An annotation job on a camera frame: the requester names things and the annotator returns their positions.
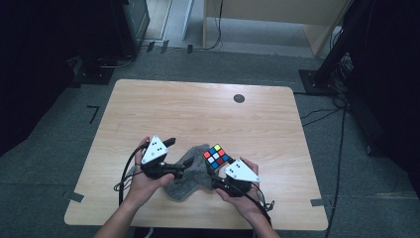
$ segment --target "rubik's cube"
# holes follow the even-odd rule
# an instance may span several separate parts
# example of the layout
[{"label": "rubik's cube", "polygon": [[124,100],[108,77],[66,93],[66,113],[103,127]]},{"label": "rubik's cube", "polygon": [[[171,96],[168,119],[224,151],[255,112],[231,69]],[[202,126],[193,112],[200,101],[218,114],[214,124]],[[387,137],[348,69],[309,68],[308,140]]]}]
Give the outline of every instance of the rubik's cube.
[{"label": "rubik's cube", "polygon": [[227,162],[231,157],[228,156],[219,144],[210,148],[203,154],[203,158],[211,169],[216,170]]}]

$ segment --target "black circle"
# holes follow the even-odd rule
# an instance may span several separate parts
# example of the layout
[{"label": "black circle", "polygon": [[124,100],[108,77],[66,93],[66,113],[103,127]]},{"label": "black circle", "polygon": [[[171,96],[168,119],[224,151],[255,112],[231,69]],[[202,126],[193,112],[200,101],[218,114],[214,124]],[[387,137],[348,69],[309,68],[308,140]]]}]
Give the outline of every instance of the black circle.
[{"label": "black circle", "polygon": [[243,96],[242,94],[236,94],[234,96],[234,100],[238,103],[243,103],[245,101],[245,96]]}]

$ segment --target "human hand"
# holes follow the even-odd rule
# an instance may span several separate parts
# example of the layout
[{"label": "human hand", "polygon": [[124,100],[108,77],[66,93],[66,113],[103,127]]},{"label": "human hand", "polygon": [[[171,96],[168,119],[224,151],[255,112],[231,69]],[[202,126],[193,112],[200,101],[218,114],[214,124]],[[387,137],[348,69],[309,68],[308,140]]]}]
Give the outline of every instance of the human hand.
[{"label": "human hand", "polygon": [[[250,162],[247,159],[241,158],[242,161],[256,174],[259,174],[259,166]],[[255,188],[251,188],[250,191],[248,191],[248,195],[254,199],[255,201],[259,201],[259,196],[257,195],[257,190]],[[231,204],[233,204],[236,209],[239,211],[239,213],[245,217],[247,220],[250,217],[253,217],[257,214],[262,214],[260,209],[247,197],[231,197],[226,191],[224,191],[221,188],[216,188],[216,192],[222,197],[224,201],[227,201]]]},{"label": "human hand", "polygon": [[[139,144],[139,147],[150,141],[150,137],[145,137]],[[148,178],[144,173],[141,173],[140,164],[143,158],[143,150],[139,150],[135,155],[136,169],[132,176],[130,190],[123,202],[128,202],[139,209],[144,205],[155,193],[155,191],[168,184],[174,179],[172,174],[165,175],[159,179]]]}]

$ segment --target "gray towel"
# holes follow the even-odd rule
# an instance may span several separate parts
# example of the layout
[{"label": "gray towel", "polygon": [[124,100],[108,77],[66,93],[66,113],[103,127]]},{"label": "gray towel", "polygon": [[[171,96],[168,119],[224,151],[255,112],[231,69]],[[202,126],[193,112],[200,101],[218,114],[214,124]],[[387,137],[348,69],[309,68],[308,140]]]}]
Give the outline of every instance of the gray towel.
[{"label": "gray towel", "polygon": [[185,153],[176,164],[183,164],[184,161],[194,157],[192,166],[185,169],[182,179],[172,180],[164,187],[166,193],[175,200],[183,200],[191,194],[199,185],[213,189],[211,178],[207,174],[203,154],[209,150],[207,144],[195,146]]}]

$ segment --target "forearm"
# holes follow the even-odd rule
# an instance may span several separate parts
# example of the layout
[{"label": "forearm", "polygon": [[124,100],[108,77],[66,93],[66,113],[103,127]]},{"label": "forearm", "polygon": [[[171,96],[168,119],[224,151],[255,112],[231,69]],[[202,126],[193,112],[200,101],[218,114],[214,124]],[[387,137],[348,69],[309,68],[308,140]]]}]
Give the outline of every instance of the forearm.
[{"label": "forearm", "polygon": [[94,237],[125,237],[138,209],[134,203],[124,200]]},{"label": "forearm", "polygon": [[247,221],[251,224],[254,231],[257,234],[257,237],[259,238],[278,238],[280,237],[278,233],[272,229],[271,225],[268,223],[268,221],[265,219],[265,217],[260,214],[253,214],[244,216]]}]

